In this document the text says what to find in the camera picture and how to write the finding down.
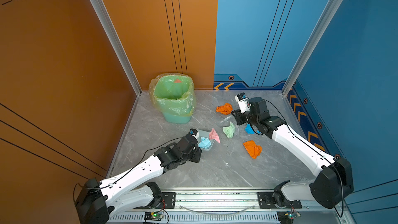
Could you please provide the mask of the orange paper ball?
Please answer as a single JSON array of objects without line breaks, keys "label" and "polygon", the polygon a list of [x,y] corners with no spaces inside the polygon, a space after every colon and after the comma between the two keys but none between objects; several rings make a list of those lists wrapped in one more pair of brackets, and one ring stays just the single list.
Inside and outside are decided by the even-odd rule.
[{"label": "orange paper ball", "polygon": [[225,103],[222,106],[218,106],[216,108],[216,112],[221,113],[223,115],[229,115],[233,111],[233,107],[230,103]]},{"label": "orange paper ball", "polygon": [[256,159],[262,152],[262,147],[253,140],[244,142],[243,146],[253,159]]}]

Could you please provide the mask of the light blue paper scrap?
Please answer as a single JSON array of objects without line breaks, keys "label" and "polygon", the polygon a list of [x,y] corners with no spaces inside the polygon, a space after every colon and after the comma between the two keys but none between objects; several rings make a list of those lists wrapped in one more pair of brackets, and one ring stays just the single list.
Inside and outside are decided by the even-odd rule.
[{"label": "light blue paper scrap", "polygon": [[212,142],[209,138],[205,138],[205,137],[200,137],[200,142],[198,143],[198,146],[201,149],[210,149],[212,146]]}]

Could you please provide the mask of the grey-blue plastic dustpan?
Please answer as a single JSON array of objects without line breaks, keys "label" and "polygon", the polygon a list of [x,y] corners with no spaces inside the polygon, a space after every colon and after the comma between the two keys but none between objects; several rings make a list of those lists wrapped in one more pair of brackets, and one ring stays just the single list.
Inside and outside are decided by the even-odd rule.
[{"label": "grey-blue plastic dustpan", "polygon": [[211,150],[215,140],[210,139],[210,132],[198,129],[198,146],[205,151]]}]

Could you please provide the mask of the pink paper scrap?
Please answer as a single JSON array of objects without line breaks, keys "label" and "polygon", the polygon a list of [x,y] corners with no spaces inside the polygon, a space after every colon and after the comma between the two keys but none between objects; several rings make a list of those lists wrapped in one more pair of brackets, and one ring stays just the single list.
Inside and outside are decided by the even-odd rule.
[{"label": "pink paper scrap", "polygon": [[220,137],[214,128],[212,128],[212,130],[209,133],[209,139],[211,141],[216,141],[217,143],[220,143]]}]

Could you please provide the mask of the grey-blue hand brush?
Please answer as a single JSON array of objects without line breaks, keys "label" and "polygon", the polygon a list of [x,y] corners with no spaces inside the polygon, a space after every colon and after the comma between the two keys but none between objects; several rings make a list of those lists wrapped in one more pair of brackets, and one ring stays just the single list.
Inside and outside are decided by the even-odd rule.
[{"label": "grey-blue hand brush", "polygon": [[228,121],[228,120],[231,119],[231,118],[233,118],[233,116],[232,116],[232,115],[229,115],[228,117],[226,117],[225,119],[223,119],[220,123],[226,122],[226,121]]}]

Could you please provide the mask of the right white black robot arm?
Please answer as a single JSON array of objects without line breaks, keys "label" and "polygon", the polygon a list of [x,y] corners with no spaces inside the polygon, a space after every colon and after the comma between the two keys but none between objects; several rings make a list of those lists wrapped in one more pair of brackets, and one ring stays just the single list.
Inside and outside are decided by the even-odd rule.
[{"label": "right white black robot arm", "polygon": [[354,192],[352,167],[348,160],[335,158],[299,136],[282,115],[272,116],[268,100],[235,96],[238,110],[232,116],[238,125],[248,124],[257,135],[266,135],[295,155],[315,176],[304,182],[284,181],[274,188],[273,202],[279,208],[295,201],[316,201],[327,209],[335,208]]}]

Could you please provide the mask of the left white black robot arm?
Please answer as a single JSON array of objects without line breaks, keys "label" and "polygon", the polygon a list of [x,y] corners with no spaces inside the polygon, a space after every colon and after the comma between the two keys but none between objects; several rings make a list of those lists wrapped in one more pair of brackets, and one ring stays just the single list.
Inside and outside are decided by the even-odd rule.
[{"label": "left white black robot arm", "polygon": [[162,191],[152,181],[186,162],[198,163],[202,150],[199,132],[191,129],[178,142],[159,148],[135,167],[112,178],[89,179],[74,200],[82,224],[105,224],[116,214],[137,207],[157,207]]}]

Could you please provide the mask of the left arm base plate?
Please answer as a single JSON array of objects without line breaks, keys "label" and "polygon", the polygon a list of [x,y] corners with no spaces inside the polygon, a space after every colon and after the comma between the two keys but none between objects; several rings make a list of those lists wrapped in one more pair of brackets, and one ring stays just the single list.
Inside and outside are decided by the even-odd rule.
[{"label": "left arm base plate", "polygon": [[149,203],[147,206],[136,207],[136,209],[174,209],[176,203],[175,192],[163,192]]}]

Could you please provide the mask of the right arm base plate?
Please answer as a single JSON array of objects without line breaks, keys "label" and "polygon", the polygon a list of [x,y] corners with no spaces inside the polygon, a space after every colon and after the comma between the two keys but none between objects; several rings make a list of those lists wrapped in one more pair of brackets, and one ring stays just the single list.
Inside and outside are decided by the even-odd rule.
[{"label": "right arm base plate", "polygon": [[302,204],[300,201],[288,201],[281,193],[279,192],[258,192],[257,193],[258,202],[261,209],[265,208],[302,208]]}]

